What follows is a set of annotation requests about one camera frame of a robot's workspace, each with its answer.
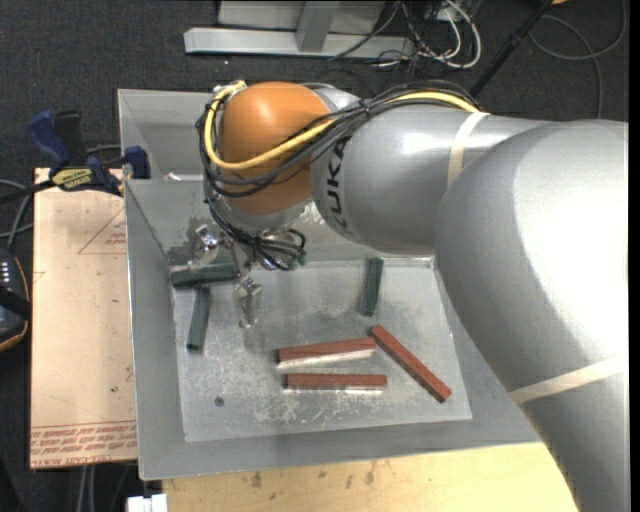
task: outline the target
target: wooden board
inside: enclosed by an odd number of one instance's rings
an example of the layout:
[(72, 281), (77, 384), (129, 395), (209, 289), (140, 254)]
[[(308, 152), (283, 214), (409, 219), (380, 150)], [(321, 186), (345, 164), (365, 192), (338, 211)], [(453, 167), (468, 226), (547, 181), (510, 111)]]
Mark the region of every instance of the wooden board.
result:
[(542, 443), (165, 480), (172, 512), (576, 512)]

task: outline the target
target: black floor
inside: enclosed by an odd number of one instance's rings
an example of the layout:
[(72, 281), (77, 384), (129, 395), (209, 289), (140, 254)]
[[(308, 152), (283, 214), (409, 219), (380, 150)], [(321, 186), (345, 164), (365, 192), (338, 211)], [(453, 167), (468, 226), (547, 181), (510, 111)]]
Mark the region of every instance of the black floor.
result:
[[(408, 2), (416, 14), (430, 3)], [(570, 23), (597, 51), (614, 43), (621, 32), (623, 3), (627, 14), (624, 37), (598, 57), (598, 69), (592, 59), (568, 61), (545, 54), (527, 38), (478, 95), (478, 101), (492, 113), (566, 121), (596, 117), (601, 94), (601, 117), (628, 121), (630, 1), (569, 0), (550, 14)], [(243, 78), (250, 83), (324, 81), (368, 97), (389, 85), (436, 77), (471, 88), (538, 1), (482, 2), (475, 18), (482, 37), (482, 58), (474, 68), (458, 72), (444, 72), (433, 64), (418, 68), (403, 64), (393, 71), (380, 71), (349, 60), (186, 56), (183, 33), (194, 26), (212, 25), (214, 4), (0, 0), (0, 178), (27, 184), (34, 167), (48, 166), (25, 135), (30, 118), (44, 109), (80, 110), (89, 145), (117, 141), (115, 98), (119, 88), (207, 91), (217, 83)], [(402, 17), (385, 32), (404, 34)], [(555, 52), (588, 53), (584, 42), (558, 22), (543, 19), (533, 32)], [(442, 39), (435, 33), (432, 37)], [(1, 187), (0, 195), (9, 191)], [(11, 228), (18, 205), (0, 206), (0, 233)], [(24, 222), (31, 219), (28, 210)], [(5, 244), (6, 238), (0, 239), (0, 245)], [(13, 252), (30, 276), (29, 232), (18, 236)], [(15, 349), (0, 353), (0, 466), (4, 466), (0, 467), (0, 512), (75, 510), (82, 469), (28, 469), (29, 342), (25, 339)], [(98, 467), (93, 476), (96, 509), (108, 510), (116, 492), (122, 496), (144, 492), (135, 474), (135, 467)], [(88, 483), (91, 472), (84, 477)], [(115, 503), (119, 510), (120, 500), (116, 498)]]

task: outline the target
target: cardboard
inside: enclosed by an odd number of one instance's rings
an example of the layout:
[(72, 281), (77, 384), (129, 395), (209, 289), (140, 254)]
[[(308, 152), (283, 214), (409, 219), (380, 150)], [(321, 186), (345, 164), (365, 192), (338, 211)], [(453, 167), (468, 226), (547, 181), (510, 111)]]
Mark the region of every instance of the cardboard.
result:
[(30, 467), (135, 460), (124, 201), (53, 188), (34, 208)]

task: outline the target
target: gray metal tray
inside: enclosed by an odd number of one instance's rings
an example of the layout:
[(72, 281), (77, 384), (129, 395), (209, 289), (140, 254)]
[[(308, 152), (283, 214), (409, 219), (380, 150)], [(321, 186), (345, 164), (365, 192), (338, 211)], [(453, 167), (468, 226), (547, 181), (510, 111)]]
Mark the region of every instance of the gray metal tray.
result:
[[(193, 290), (173, 290), (182, 418), (187, 441), (238, 439), (397, 424), (466, 420), (471, 410), (433, 271), (427, 262), (387, 261), (373, 318), (356, 312), (362, 262), (324, 262), (296, 272), (254, 272), (263, 284), (260, 320), (238, 326), (232, 286), (211, 290), (202, 353), (186, 349)], [(451, 389), (438, 403), (382, 350), (364, 359), (278, 369), (278, 348), (363, 337), (384, 325)], [(283, 390), (287, 372), (377, 373), (380, 394)]]

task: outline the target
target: blue clamp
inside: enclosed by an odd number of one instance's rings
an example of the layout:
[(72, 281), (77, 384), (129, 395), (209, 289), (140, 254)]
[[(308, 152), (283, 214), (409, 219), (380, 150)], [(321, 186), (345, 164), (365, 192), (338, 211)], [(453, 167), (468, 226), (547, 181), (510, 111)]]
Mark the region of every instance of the blue clamp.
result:
[[(52, 118), (52, 111), (46, 110), (37, 114), (27, 125), (27, 135), (31, 142), (55, 162), (55, 166), (49, 170), (50, 183), (69, 192), (98, 190), (121, 195), (122, 180), (111, 174), (107, 165), (103, 166), (95, 156), (89, 156), (84, 166), (69, 166), (70, 153), (56, 133)], [(132, 178), (151, 177), (147, 154), (140, 146), (126, 148), (123, 157), (108, 164), (129, 164)]]

